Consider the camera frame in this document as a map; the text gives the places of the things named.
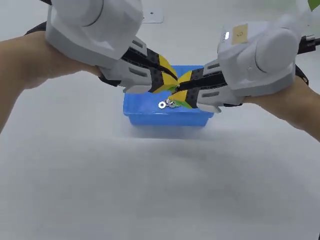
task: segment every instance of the green object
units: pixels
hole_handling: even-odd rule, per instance
[[[315,10],[320,5],[320,0],[308,0],[311,11]]]

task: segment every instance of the black wrist strap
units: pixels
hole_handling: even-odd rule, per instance
[[[309,86],[309,79],[297,65],[295,65],[295,75],[302,78],[302,80]]]

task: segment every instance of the metal washer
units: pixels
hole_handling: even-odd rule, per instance
[[[159,102],[158,107],[159,107],[160,109],[165,109],[165,108],[167,107],[167,104],[166,104],[164,101],[161,101],[161,102]]]

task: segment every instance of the wrist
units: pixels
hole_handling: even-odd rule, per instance
[[[272,95],[247,97],[245,103],[256,104],[292,125],[304,124],[307,111],[318,95],[299,77],[292,86]]]

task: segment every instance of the human hand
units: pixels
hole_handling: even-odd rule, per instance
[[[287,89],[272,95],[250,96],[244,103],[256,104],[295,128],[303,129],[310,115],[309,106],[318,101],[319,95],[302,78],[296,76],[294,84]]]
[[[24,89],[40,86],[48,79],[86,71],[99,76],[96,66],[72,60],[46,42],[45,32],[38,31],[2,42],[20,61]]]

